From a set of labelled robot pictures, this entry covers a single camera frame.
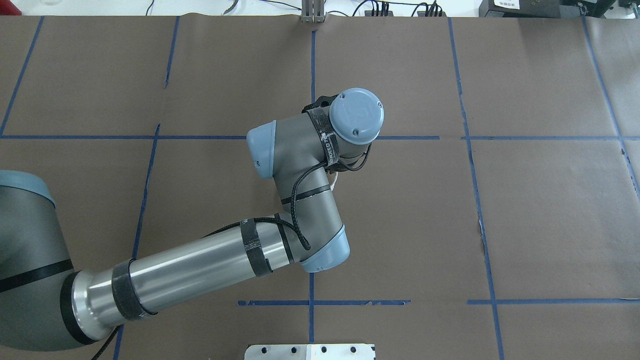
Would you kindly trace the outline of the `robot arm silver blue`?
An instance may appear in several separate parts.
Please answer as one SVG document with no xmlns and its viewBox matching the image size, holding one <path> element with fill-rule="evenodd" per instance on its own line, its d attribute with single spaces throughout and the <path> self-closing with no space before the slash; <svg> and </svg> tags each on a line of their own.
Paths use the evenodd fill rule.
<svg viewBox="0 0 640 360">
<path fill-rule="evenodd" d="M 342 264 L 350 246 L 329 174 L 362 168 L 384 117 L 373 92 L 350 88 L 251 129 L 254 168 L 274 180 L 282 212 L 99 272 L 74 269 L 46 183 L 2 170 L 2 346 L 34 352 L 89 346 L 113 338 L 128 321 L 290 264 L 308 273 Z"/>
</svg>

